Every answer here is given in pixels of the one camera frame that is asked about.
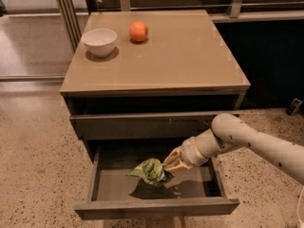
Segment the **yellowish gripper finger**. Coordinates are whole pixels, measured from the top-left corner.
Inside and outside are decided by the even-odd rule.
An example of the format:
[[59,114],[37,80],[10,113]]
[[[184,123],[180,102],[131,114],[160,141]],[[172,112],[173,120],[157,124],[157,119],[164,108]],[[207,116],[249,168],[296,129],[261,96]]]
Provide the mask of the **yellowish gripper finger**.
[[191,169],[190,166],[187,166],[187,165],[182,164],[182,163],[180,163],[180,164],[178,164],[178,165],[176,165],[176,166],[166,165],[166,166],[164,167],[164,170],[165,170],[166,172],[169,172],[169,173],[183,172],[183,171],[187,171],[187,170],[189,170],[189,169]]
[[180,163],[180,149],[178,147],[174,148],[171,153],[164,160],[166,166],[176,166]]

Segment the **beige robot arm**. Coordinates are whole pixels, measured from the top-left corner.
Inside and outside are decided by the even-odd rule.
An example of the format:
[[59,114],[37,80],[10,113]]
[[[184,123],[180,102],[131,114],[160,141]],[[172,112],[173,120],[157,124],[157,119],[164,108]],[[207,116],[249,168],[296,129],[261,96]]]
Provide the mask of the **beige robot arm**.
[[228,113],[218,114],[208,130],[190,137],[175,148],[164,161],[165,170],[185,171],[239,147],[249,148],[283,173],[304,184],[303,146],[258,132]]

